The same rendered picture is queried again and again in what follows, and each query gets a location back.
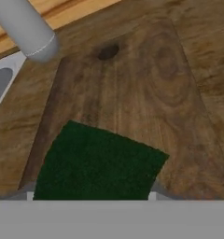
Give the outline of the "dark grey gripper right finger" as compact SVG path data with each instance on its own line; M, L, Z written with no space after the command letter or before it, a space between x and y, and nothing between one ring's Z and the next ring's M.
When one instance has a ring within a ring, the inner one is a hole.
M169 192L158 180L153 183L150 191L155 192L159 200L178 200L178 197Z

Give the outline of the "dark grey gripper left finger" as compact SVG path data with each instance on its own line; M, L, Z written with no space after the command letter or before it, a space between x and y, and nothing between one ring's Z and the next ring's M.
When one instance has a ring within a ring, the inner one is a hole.
M27 197L34 192L35 192L35 182L31 182L23 186L20 190L7 196L6 199L15 201L26 201Z

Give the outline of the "dark green sponge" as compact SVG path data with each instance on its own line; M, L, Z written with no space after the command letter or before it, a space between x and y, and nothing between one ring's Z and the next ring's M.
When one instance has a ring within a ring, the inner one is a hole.
M41 201L144 201L169 155L109 131L68 121L35 184Z

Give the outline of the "brown wooden cutting board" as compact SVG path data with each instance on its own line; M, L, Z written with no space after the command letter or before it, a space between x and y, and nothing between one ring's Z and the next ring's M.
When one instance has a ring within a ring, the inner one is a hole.
M36 179L69 120L167 152L159 185L184 199L224 199L224 155L170 20L130 23L63 58L21 183Z

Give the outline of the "grey tap spout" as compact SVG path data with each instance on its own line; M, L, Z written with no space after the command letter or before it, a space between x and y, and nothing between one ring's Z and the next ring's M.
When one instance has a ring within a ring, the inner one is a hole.
M0 0L0 25L28 59L45 63L59 51L59 40L28 0Z

